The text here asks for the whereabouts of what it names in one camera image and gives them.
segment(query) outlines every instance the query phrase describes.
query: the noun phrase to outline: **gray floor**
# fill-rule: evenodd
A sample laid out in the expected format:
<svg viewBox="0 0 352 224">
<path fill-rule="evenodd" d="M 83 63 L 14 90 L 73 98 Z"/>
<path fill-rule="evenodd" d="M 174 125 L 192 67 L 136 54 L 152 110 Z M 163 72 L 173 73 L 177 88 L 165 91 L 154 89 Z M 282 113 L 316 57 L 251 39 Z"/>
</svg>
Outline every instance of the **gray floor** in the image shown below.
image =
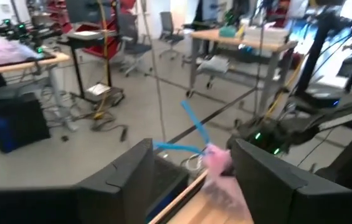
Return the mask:
<svg viewBox="0 0 352 224">
<path fill-rule="evenodd" d="M 155 42 L 156 55 L 165 47 L 165 45 Z M 181 43 L 178 49 L 188 52 L 189 42 Z M 88 83 L 91 85 L 100 81 L 103 74 L 100 60 L 82 52 L 80 54 L 83 55 L 83 64 L 80 68 L 86 86 Z M 166 139 L 169 140 L 193 125 L 180 106 L 180 102 L 185 99 L 185 90 L 177 86 L 188 85 L 189 66 L 181 68 L 181 57 L 173 61 L 169 57 L 157 58 L 156 62 L 159 76 L 175 83 L 175 85 L 165 82 L 160 84 L 163 95 Z M 145 64 L 151 66 L 151 63 L 150 54 L 147 54 Z M 139 73 L 131 74 L 126 78 L 116 69 L 113 69 L 112 73 L 114 85 L 125 89 L 126 99 L 119 107 L 112 108 L 110 111 L 116 115 L 117 124 L 129 125 L 127 142 L 119 142 L 119 129 L 102 133 L 92 132 L 89 120 L 77 121 L 79 130 L 75 133 L 70 133 L 62 128 L 53 128 L 50 139 L 23 147 L 10 154 L 0 153 L 0 187 L 75 184 L 109 164 L 143 138 L 161 140 L 155 79 L 144 77 Z M 73 67 L 57 69 L 57 77 L 65 91 L 77 91 Z M 249 90 L 247 87 L 221 80 L 215 80 L 213 88 L 207 90 L 205 88 L 206 82 L 207 77 L 198 78 L 197 90 L 208 97 L 194 95 L 189 100 L 198 118 L 206 117 L 222 107 L 224 102 L 232 101 Z M 253 105 L 254 96 L 250 95 L 245 99 L 244 108 L 252 111 Z M 235 118 L 247 120 L 250 117 L 249 113 L 238 110 L 235 106 L 214 118 L 212 122 L 222 126 L 231 126 Z M 207 125 L 207 128 L 212 141 L 219 146 L 224 146 L 229 133 L 214 128 L 212 125 Z M 63 135 L 68 135 L 69 141 L 62 142 L 60 137 Z M 326 133 L 320 133 L 319 136 L 324 137 Z M 337 128 L 329 139 L 347 145 L 352 139 L 352 131 L 346 128 Z M 283 159 L 297 165 L 319 142 L 319 139 L 313 139 L 306 144 L 294 147 L 290 154 L 284 156 Z M 196 131 L 180 140 L 179 143 L 204 146 Z M 301 164 L 301 168 L 309 169 L 313 163 L 317 163 L 318 168 L 327 166 L 341 151 L 341 148 L 325 142 Z M 168 159 L 179 164 L 189 156 L 190 154 L 184 152 L 169 152 Z"/>
</svg>

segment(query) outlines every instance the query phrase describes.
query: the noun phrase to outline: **office chair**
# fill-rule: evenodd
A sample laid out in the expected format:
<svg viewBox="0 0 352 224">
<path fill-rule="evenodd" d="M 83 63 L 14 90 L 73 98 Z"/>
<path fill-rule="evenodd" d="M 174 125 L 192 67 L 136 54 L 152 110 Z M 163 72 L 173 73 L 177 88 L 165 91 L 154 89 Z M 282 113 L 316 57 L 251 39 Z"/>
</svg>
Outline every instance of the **office chair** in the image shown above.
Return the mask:
<svg viewBox="0 0 352 224">
<path fill-rule="evenodd" d="M 145 76 L 149 75 L 149 72 L 152 71 L 152 68 L 147 72 L 140 67 L 142 57 L 152 49 L 152 46 L 144 44 L 145 36 L 143 37 L 142 43 L 138 42 L 136 18 L 137 16 L 133 14 L 121 13 L 118 15 L 119 32 L 122 38 L 120 51 L 126 56 L 129 55 L 133 57 L 132 62 L 125 60 L 121 65 L 120 71 L 124 72 L 126 77 L 128 77 L 133 70 L 143 72 Z"/>
<path fill-rule="evenodd" d="M 175 53 L 176 56 L 180 54 L 177 50 L 174 50 L 173 47 L 178 44 L 180 41 L 184 40 L 183 35 L 179 35 L 180 29 L 177 29 L 177 33 L 174 33 L 173 18 L 171 12 L 161 12 L 161 23 L 162 23 L 162 33 L 159 40 L 170 45 L 170 49 L 164 50 L 159 54 L 159 58 L 166 53 Z"/>
</svg>

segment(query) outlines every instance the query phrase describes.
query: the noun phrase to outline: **black computer tower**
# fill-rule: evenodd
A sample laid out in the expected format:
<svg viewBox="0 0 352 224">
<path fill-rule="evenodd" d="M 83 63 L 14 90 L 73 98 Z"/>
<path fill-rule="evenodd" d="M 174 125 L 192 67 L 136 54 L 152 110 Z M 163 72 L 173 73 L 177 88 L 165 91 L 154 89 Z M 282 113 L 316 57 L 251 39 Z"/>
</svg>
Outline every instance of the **black computer tower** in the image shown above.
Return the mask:
<svg viewBox="0 0 352 224">
<path fill-rule="evenodd" d="M 34 93 L 0 100 L 0 151 L 50 138 L 42 108 Z"/>
</svg>

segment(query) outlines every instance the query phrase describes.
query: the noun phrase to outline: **pink plastic bag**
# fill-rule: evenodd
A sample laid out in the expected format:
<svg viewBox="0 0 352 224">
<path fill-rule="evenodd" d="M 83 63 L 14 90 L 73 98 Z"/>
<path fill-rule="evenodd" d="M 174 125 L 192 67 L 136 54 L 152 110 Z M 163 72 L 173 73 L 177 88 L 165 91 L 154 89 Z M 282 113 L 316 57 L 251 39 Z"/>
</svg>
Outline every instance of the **pink plastic bag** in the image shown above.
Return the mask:
<svg viewBox="0 0 352 224">
<path fill-rule="evenodd" d="M 202 191 L 211 202 L 244 220 L 251 220 L 252 217 L 237 179 L 221 176 L 221 173 L 232 163 L 230 151 L 208 144 L 202 162 L 207 168 Z"/>
<path fill-rule="evenodd" d="M 40 56 L 17 41 L 0 39 L 0 64 L 21 62 L 29 57 L 39 58 Z"/>
</svg>

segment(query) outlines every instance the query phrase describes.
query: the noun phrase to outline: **green led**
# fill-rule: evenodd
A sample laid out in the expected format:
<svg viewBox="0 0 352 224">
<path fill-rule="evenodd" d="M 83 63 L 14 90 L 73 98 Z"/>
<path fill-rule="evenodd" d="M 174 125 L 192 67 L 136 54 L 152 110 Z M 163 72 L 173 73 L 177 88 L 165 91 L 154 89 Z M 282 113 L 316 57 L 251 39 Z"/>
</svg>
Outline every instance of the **green led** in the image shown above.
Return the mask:
<svg viewBox="0 0 352 224">
<path fill-rule="evenodd" d="M 262 134 L 257 133 L 256 136 L 255 136 L 255 139 L 258 140 L 258 138 L 260 138 L 261 135 L 262 135 Z"/>
</svg>

